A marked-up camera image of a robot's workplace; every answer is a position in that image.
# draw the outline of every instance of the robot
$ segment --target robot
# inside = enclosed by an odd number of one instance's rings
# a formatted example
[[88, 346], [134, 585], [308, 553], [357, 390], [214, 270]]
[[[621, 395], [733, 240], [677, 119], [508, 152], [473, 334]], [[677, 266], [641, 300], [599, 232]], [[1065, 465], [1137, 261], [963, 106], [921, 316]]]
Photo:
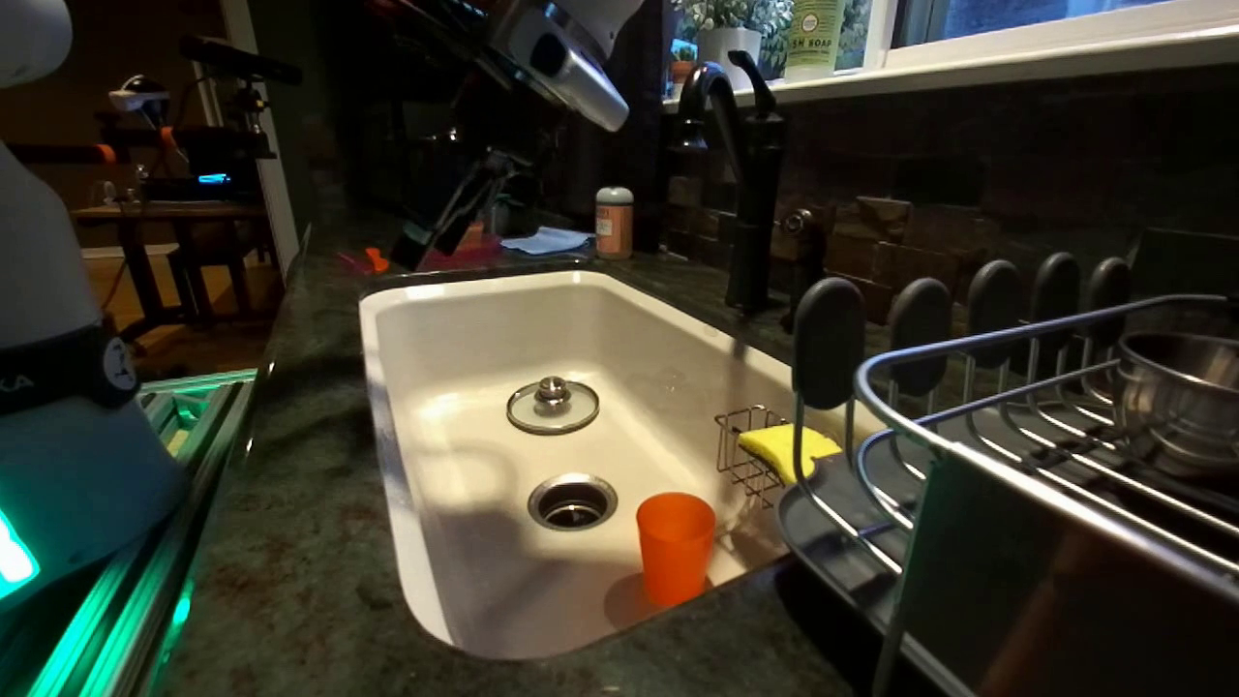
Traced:
[[605, 57], [641, 0], [369, 0], [369, 7], [503, 88], [529, 88], [605, 130], [628, 119]]
[[[0, 0], [0, 88], [69, 53], [63, 0]], [[76, 232], [0, 143], [0, 613], [146, 533], [184, 493], [134, 407]]]

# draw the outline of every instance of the countertop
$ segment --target countertop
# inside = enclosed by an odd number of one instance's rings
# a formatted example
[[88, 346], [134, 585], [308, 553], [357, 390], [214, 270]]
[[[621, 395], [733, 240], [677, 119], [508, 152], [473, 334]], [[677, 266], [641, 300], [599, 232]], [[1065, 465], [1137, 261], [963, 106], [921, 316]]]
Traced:
[[[561, 658], [488, 661], [424, 634], [393, 577], [360, 364], [357, 303], [375, 281], [338, 261], [365, 245], [388, 247], [391, 225], [300, 245], [160, 695], [863, 695], [877, 634], [788, 553]], [[728, 320], [712, 266], [599, 266]], [[784, 358], [779, 316], [750, 346]]]

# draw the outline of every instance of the yellow sponge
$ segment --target yellow sponge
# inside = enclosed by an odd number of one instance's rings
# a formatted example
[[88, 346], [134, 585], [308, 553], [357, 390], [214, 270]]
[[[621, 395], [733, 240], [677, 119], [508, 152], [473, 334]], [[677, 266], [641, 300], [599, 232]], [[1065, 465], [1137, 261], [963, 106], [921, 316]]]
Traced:
[[[743, 431], [738, 451], [765, 461], [783, 485], [799, 485], [795, 452], [788, 452], [795, 425], [764, 425], [764, 431]], [[834, 439], [815, 431], [801, 431], [801, 467], [805, 476], [814, 474], [815, 456], [845, 452]]]

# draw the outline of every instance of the faucet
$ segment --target faucet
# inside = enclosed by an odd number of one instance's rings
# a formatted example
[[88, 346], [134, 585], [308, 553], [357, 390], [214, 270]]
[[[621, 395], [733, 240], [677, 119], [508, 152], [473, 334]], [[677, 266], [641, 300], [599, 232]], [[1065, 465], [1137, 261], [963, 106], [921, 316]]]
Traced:
[[738, 114], [728, 70], [719, 63], [706, 63], [688, 72], [683, 88], [677, 119], [683, 149], [707, 152], [706, 118], [712, 114], [719, 149], [733, 160], [738, 203], [724, 303], [737, 307], [738, 316], [750, 316], [765, 309], [772, 289], [772, 227], [784, 149], [784, 118], [774, 110], [774, 93], [765, 88], [748, 50], [728, 50], [728, 63], [748, 72], [753, 110]]

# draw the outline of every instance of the white sink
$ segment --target white sink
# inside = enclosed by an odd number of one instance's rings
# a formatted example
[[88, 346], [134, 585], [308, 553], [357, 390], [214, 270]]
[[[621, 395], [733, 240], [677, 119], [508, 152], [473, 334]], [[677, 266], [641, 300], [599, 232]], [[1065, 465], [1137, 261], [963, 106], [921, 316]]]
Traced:
[[[635, 506], [697, 493], [724, 529], [743, 493], [715, 474], [712, 420], [788, 407], [784, 364], [733, 358], [728, 334], [596, 270], [381, 289], [360, 329], [406, 604], [485, 658], [544, 658], [645, 621]], [[508, 399], [541, 377], [588, 382], [599, 416], [573, 435], [511, 425]], [[535, 523], [552, 476], [610, 485], [617, 510], [584, 529]], [[772, 525], [743, 533], [719, 533], [712, 585], [783, 551]]]

